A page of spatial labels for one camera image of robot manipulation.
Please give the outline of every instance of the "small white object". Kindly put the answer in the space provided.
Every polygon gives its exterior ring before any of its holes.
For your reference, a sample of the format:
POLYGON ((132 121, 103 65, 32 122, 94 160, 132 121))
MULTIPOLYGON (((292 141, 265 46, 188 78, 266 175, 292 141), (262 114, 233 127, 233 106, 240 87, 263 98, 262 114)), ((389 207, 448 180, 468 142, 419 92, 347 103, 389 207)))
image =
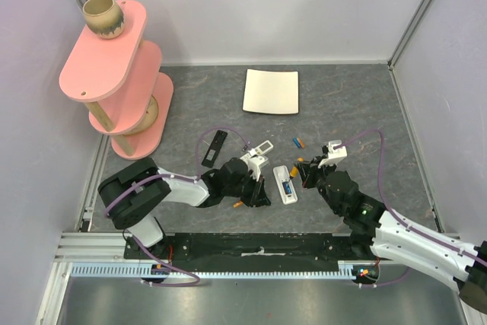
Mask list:
POLYGON ((252 171, 252 178, 258 180, 260 178, 260 171, 269 163, 266 156, 254 156, 246 161, 247 166, 252 171))
POLYGON ((172 179, 164 179, 169 184, 170 193, 164 197, 162 202, 181 202, 190 206, 197 207, 209 197, 208 187, 202 180, 196 180, 195 177, 186 177, 193 179, 193 182, 175 179, 174 174, 168 172, 162 167, 159 168, 159 174, 171 174, 172 179))
POLYGON ((263 156, 270 152, 273 148, 274 145, 269 140, 266 140, 256 148, 251 148, 250 150, 248 150, 245 155, 240 157, 240 159, 247 163, 251 157, 263 156))
MULTIPOLYGON (((396 214, 406 223, 406 227, 414 226, 425 234, 465 250, 468 253, 477 254, 475 246, 447 237, 429 228, 421 226, 401 214, 396 214)), ((475 263, 473 259, 458 255, 454 250, 442 247, 440 244, 408 230, 405 226, 398 225, 396 219, 385 211, 379 220, 380 226, 375 229, 375 238, 371 245, 373 255, 387 258, 396 263, 409 266, 419 272, 437 279, 458 292, 458 284, 454 279, 465 282, 469 273, 465 270, 475 263)))
POLYGON ((137 224, 127 228, 127 230, 130 234, 137 237, 145 247, 151 247, 164 238, 164 233, 159 227, 158 222, 150 214, 145 216, 137 224))
POLYGON ((263 256, 273 256, 273 255, 279 255, 279 256, 284 256, 286 253, 266 253, 266 249, 263 247, 259 248, 259 251, 255 251, 253 253, 242 253, 241 256, 252 256, 252 255, 263 255, 263 256))
POLYGON ((247 70, 243 110, 256 113, 299 112, 298 72, 247 70))
POLYGON ((323 165, 337 165, 340 161, 347 157, 347 149, 345 146, 334 149, 335 146, 341 145, 342 140, 329 141, 326 146, 328 147, 328 158, 323 159, 318 164, 318 167, 323 165))
POLYGON ((275 182, 281 195, 282 203, 289 205, 298 201, 298 195, 294 190, 291 177, 289 176, 288 168, 285 165, 275 167, 274 172, 275 182))

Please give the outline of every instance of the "blue object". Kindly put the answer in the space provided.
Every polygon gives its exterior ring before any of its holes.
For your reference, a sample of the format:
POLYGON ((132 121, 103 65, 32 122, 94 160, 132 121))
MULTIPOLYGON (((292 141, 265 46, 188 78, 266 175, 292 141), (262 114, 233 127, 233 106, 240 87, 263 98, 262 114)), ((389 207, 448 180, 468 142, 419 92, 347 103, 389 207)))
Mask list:
POLYGON ((286 194, 291 194, 291 187, 289 186, 288 182, 282 182, 282 186, 284 187, 284 191, 286 194))
POLYGON ((294 141, 294 143, 296 144, 296 146, 298 148, 301 148, 301 144, 299 143, 298 139, 296 139, 295 137, 292 139, 292 141, 294 141))

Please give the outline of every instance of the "orange object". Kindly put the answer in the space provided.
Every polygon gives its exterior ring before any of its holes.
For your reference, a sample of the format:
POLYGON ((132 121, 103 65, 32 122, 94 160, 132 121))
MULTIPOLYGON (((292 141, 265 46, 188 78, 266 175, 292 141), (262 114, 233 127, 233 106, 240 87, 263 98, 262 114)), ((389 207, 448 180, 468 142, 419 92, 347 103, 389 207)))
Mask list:
POLYGON ((173 246, 172 245, 169 246, 169 249, 170 249, 169 257, 167 258, 167 261, 168 262, 170 262, 173 259, 173 255, 174 255, 173 246))
POLYGON ((299 173, 298 169, 296 167, 292 167, 291 172, 289 173, 289 176, 291 178, 294 178, 298 175, 298 173, 299 173))

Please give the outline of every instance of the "ceramic mug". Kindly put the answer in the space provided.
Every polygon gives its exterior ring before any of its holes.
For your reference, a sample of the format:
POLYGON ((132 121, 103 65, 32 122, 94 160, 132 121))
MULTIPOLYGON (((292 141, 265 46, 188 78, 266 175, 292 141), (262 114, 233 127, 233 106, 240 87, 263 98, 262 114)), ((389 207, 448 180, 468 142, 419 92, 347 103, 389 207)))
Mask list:
POLYGON ((125 27, 122 9, 115 0, 88 0, 83 15, 88 28, 101 38, 118 37, 125 27))

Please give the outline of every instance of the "white wall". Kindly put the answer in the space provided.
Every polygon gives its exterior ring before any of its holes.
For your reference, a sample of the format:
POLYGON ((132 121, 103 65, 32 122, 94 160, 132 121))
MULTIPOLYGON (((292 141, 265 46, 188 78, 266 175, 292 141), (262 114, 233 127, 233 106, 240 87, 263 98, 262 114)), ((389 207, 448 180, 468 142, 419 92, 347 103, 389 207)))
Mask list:
POLYGON ((386 60, 420 0, 139 0, 163 63, 386 60))
POLYGON ((0 9, 0 323, 31 325, 98 137, 58 84, 83 26, 75 1, 0 0, 0 9))
POLYGON ((396 69, 446 229, 487 240, 487 0, 434 0, 396 69))

